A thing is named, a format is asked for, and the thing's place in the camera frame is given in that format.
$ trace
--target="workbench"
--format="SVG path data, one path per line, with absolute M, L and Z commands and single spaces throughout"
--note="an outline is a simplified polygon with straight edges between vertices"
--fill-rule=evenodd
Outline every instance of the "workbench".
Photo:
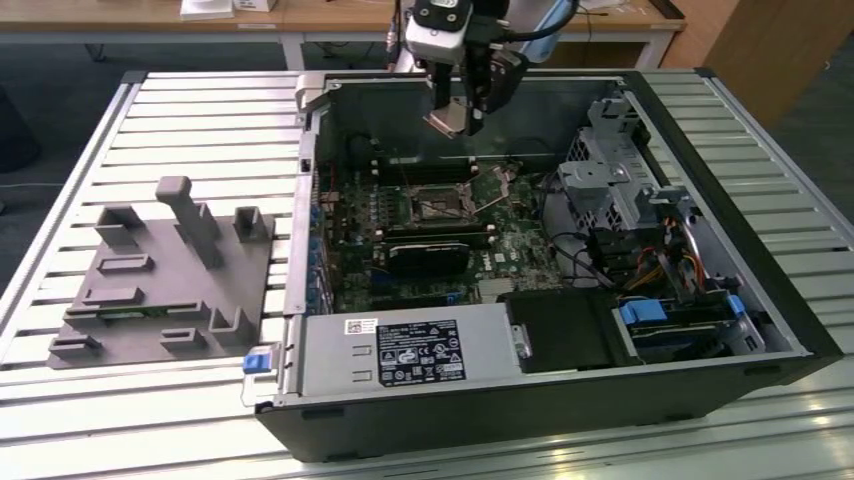
M 278 0 L 269 13 L 181 22 L 179 0 L 0 0 L 0 43 L 277 43 L 286 68 L 304 70 L 306 42 L 385 42 L 392 0 Z M 648 0 L 577 15 L 561 42 L 641 43 L 637 68 L 657 67 L 684 21 L 667 19 Z
M 715 78 L 691 70 L 644 76 L 849 354 L 854 228 Z M 854 467 L 851 357 L 697 420 L 326 464 L 292 459 L 254 420 L 241 400 L 241 358 L 46 368 L 47 345 L 99 242 L 91 225 L 101 206 L 130 203 L 139 217 L 169 218 L 153 201 L 162 175 L 191 179 L 191 195 L 213 215 L 244 205 L 274 215 L 260 342 L 281 339 L 301 131 L 296 78 L 294 72 L 125 77 L 0 300 L 2 478 L 735 480 L 815 478 Z M 652 138 L 651 151 L 677 183 L 659 142 Z M 256 383 L 253 394 L 273 388 Z

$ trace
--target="blue release tab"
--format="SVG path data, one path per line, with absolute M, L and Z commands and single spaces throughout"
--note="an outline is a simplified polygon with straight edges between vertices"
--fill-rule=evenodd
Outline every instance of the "blue release tab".
M 270 357 L 270 353 L 249 353 L 242 357 L 242 373 L 252 375 L 269 372 Z
M 618 309 L 622 323 L 630 325 L 636 322 L 663 322 L 667 320 L 664 307 L 657 300 L 630 300 Z
M 744 308 L 744 303 L 737 295 L 729 295 L 725 297 L 725 301 L 729 304 L 729 308 L 732 309 L 732 313 L 736 317 L 740 317 L 747 309 Z

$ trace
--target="table leg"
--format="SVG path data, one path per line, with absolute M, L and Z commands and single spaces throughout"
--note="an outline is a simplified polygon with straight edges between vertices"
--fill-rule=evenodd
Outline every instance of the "table leg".
M 83 43 L 85 51 L 89 54 L 89 58 L 93 62 L 102 62 L 106 60 L 106 55 L 103 55 L 103 44 L 102 43 Z
M 284 51 L 284 61 L 286 69 L 292 71 L 305 70 L 305 59 L 302 58 L 302 34 L 282 33 L 281 34 L 281 50 Z
M 667 47 L 669 46 L 669 41 L 672 40 L 672 35 L 672 31 L 651 33 L 651 38 L 643 46 L 640 56 L 637 57 L 637 63 L 635 64 L 636 69 L 649 70 L 659 67 L 664 53 L 667 52 Z

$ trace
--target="wire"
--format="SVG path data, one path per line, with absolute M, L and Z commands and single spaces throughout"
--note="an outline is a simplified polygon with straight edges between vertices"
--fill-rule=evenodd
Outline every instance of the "wire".
M 577 256 L 581 253 L 586 253 L 586 249 L 581 248 L 574 254 L 572 254 L 572 276 L 577 277 Z
M 548 200 L 548 189 L 550 188 L 556 175 L 557 170 L 545 175 L 545 178 L 542 179 L 542 193 L 538 196 L 538 223 L 542 233 L 545 234 L 545 238 L 548 238 L 548 230 L 545 229 L 545 200 Z
M 542 140 L 538 137 L 518 137 L 516 138 L 512 142 L 509 142 L 509 144 L 506 145 L 506 149 L 504 150 L 504 160 L 509 161 L 509 159 L 512 159 L 512 157 L 514 156 L 512 153 L 513 147 L 516 145 L 518 145 L 520 143 L 524 142 L 532 142 L 536 143 L 540 147 L 542 147 L 542 149 L 550 153 L 552 155 L 554 155 L 554 159 L 557 159 L 557 154 L 553 153 L 554 149 L 550 147 L 550 145 L 548 145 L 548 142 L 545 142 L 545 140 Z
M 586 42 L 584 43 L 584 47 L 581 49 L 581 68 L 586 66 L 586 52 L 589 51 L 589 43 L 592 42 L 592 23 L 589 22 L 589 10 L 581 5 L 577 6 L 584 11 L 584 18 L 586 19 Z
M 397 168 L 400 169 L 400 176 L 402 177 L 402 184 L 405 185 L 405 194 L 406 196 L 412 196 L 412 189 L 409 188 L 409 179 L 405 176 L 405 169 L 402 168 L 402 162 L 400 161 L 400 155 L 396 154 L 396 150 L 394 150 L 394 156 L 397 157 Z
M 0 188 L 26 188 L 26 187 L 63 187 L 63 183 L 11 183 L 0 185 Z
M 530 42 L 533 40 L 538 40 L 540 38 L 545 38 L 556 33 L 572 20 L 574 13 L 577 12 L 577 6 L 580 0 L 566 0 L 569 2 L 569 11 L 566 14 L 552 23 L 548 27 L 541 30 L 536 30 L 533 32 L 506 32 L 498 41 L 502 42 Z
M 691 255 L 689 253 L 685 253 L 681 256 L 681 258 L 685 259 L 687 261 L 689 261 L 691 265 L 693 266 L 693 276 L 695 276 L 695 279 L 696 279 L 696 287 L 701 291 L 704 289 L 704 287 L 703 287 L 703 283 L 704 283 L 703 282 L 703 278 L 705 276 L 704 269 L 703 269 L 703 264 L 699 261 L 699 259 L 693 255 Z
M 552 235 L 550 239 L 548 241 L 553 242 L 556 238 L 566 237 L 566 236 L 568 237 L 573 237 L 574 239 L 580 240 L 581 242 L 585 242 L 586 240 L 589 240 L 589 237 L 586 235 L 584 235 L 581 232 L 560 232 L 560 233 Z
M 598 270 L 596 270 L 596 268 L 592 265 L 589 265 L 586 262 L 577 259 L 576 255 L 581 252 L 581 250 L 574 252 L 574 255 L 572 255 L 569 254 L 569 252 L 562 250 L 562 248 L 560 248 L 556 244 L 552 243 L 550 247 L 554 249 L 554 251 L 560 255 L 562 255 L 564 258 L 566 258 L 572 262 L 573 265 L 577 265 L 578 267 L 581 267 L 584 270 L 586 270 L 586 272 L 589 272 L 596 277 L 596 280 L 598 280 L 598 284 L 602 287 L 616 288 L 616 285 L 613 285 L 613 282 L 610 281 L 610 279 L 605 277 L 604 274 Z
M 340 55 L 332 51 L 332 48 L 341 48 L 349 45 L 349 42 L 312 42 L 313 46 L 322 50 L 322 58 L 341 58 Z
M 664 270 L 661 269 L 661 266 L 659 265 L 657 267 L 655 267 L 652 270 L 649 270 L 647 272 L 647 274 L 640 277 L 640 279 L 637 279 L 635 282 L 632 282 L 630 285 L 625 286 L 625 290 L 633 290 L 635 288 L 637 288 L 640 285 L 643 285 L 644 283 L 651 282 L 652 280 L 655 280 L 661 273 L 664 272 Z
M 394 0 L 394 10 L 390 15 L 390 29 L 385 36 L 385 68 L 388 71 L 393 71 L 400 60 L 400 53 L 402 52 L 404 45 L 401 44 L 401 30 L 402 30 L 402 8 L 400 6 L 400 0 Z
M 368 56 L 370 55 L 370 51 L 373 50 L 373 45 L 376 44 L 370 42 L 370 44 L 368 45 L 368 48 L 364 50 L 364 53 L 361 54 L 361 57 L 358 57 L 358 60 L 356 60 L 354 62 L 350 62 L 346 65 L 346 68 L 349 70 L 353 70 L 358 66 L 358 64 L 366 60 Z
M 637 271 L 640 271 L 640 266 L 643 265 L 643 257 L 645 256 L 647 253 L 653 252 L 655 251 L 655 247 L 645 247 L 641 251 L 640 251 L 640 255 L 637 255 Z

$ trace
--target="floor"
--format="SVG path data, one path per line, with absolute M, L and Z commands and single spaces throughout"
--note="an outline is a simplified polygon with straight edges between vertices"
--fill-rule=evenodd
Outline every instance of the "floor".
M 121 76 L 127 70 L 278 70 L 278 47 L 234 45 L 114 45 L 102 63 L 82 46 L 0 45 L 0 85 L 42 145 L 29 167 L 0 174 L 0 291 L 14 273 L 85 146 Z M 377 68 L 382 51 L 366 45 L 305 47 L 308 68 Z M 773 137 L 854 220 L 854 37 L 813 81 Z M 38 186 L 9 185 L 38 183 Z

